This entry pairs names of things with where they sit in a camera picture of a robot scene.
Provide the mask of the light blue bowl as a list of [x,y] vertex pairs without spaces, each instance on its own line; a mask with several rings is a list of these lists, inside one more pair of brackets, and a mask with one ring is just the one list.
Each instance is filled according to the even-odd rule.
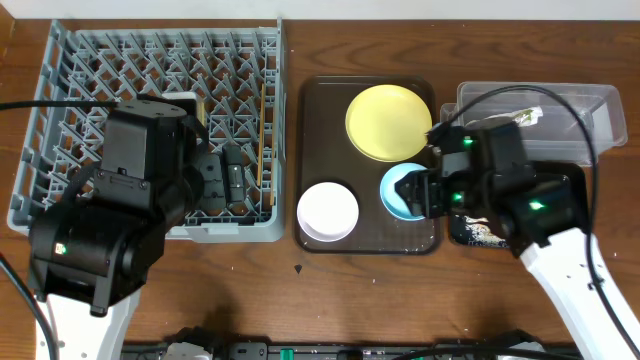
[[395,190],[395,184],[413,171],[426,170],[416,163],[401,163],[391,167],[382,177],[379,186],[380,199],[386,210],[396,219],[403,221],[424,220],[423,215],[412,215],[407,204]]

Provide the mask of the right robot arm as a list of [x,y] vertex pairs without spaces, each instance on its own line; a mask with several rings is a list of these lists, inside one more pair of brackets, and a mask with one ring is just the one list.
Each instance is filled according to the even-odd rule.
[[569,178],[537,172],[509,118],[437,125],[428,140],[440,151],[439,164],[394,185],[410,212],[487,219],[544,289],[583,358],[637,358],[639,321],[604,264],[588,208]]

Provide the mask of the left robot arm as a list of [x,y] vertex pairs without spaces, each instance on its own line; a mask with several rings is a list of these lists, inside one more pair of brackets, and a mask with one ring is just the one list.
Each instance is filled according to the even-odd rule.
[[29,230],[40,359],[118,358],[168,231],[245,195],[235,154],[209,149],[195,94],[116,103],[102,152]]

